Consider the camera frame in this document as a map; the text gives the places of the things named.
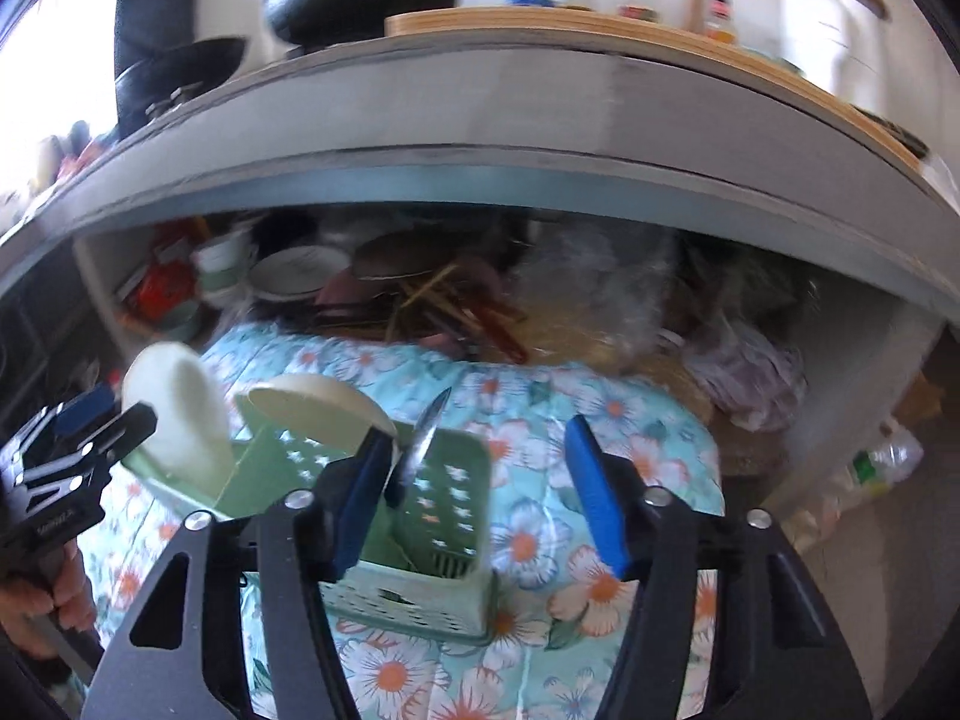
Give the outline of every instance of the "dish rack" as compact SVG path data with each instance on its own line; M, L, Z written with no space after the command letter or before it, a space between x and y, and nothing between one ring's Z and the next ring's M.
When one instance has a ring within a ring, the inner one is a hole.
M400 443L408 442L411 426L395 424ZM209 509L218 519L234 519L262 511L290 490L310 487L326 463L343 456L277 425L261 427L246 445L234 446L237 467L216 501L165 476L141 451L124 465L181 517ZM429 542L435 575L411 570L391 536L395 514L381 500L360 562L338 584L320 586L328 611L416 637L488 643L496 604L488 547L490 474L482 440L440 428L395 525Z

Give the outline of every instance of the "floral fabric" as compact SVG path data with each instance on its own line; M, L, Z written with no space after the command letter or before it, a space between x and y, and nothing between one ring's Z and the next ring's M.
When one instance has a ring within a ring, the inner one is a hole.
M582 365L510 367L451 362L413 346L283 336L234 328L205 355L232 396L283 372L336 376L395 419L415 421L446 386L442 425L486 440L491 560L501 576L493 642L472 647L380 631L331 616L344 673L365 720L590 720L611 674L637 586L599 559L563 462L563 425L582 413L605 451L629 458L647 482L694 509L723 512L716 447L695 418L641 381L605 379ZM238 413L232 428L247 434ZM80 538L98 627L109 640L179 519L117 467L107 518ZM243 591L254 706L275 716L256 575ZM715 577L702 572L680 717L699 712L709 675Z

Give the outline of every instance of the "silver screw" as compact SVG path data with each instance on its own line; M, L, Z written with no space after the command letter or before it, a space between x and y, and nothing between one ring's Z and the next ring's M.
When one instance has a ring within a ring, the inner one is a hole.
M673 495L667 488L647 488L646 493L643 493L643 500L651 506L662 509L670 505Z
M747 512L747 524L751 528L759 528L761 531L765 531L774 524L774 518L770 517L770 514L767 514L763 509L750 509Z
M287 509L306 509L313 503L313 493L310 490L294 490L283 500Z
M184 519L184 528L188 531L202 531L211 522L213 522L213 516L210 512L193 512Z

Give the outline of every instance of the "wooden cutting board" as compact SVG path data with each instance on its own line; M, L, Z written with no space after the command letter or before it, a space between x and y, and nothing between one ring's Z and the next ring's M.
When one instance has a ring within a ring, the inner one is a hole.
M695 35L681 29L592 11L505 5L403 13L388 18L386 23L388 36L464 29L558 29L586 32L593 35L626 38L650 46L667 47L719 62L779 85L795 95L800 95L809 103L826 108L863 136L878 143L887 152L888 158L891 156L896 158L914 172L920 170L920 162L902 143L883 127L863 116L853 105L835 98L776 62L752 52L746 52L739 47L717 43L702 35Z

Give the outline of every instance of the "basket handle hole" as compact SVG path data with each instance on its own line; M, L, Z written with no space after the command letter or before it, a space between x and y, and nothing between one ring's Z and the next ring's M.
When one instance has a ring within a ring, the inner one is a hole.
M402 595L395 593L392 590L385 590L381 587L381 589L378 589L376 592L384 601L392 601L392 603L395 604L403 604L405 607L414 607L416 605L413 601L408 601Z

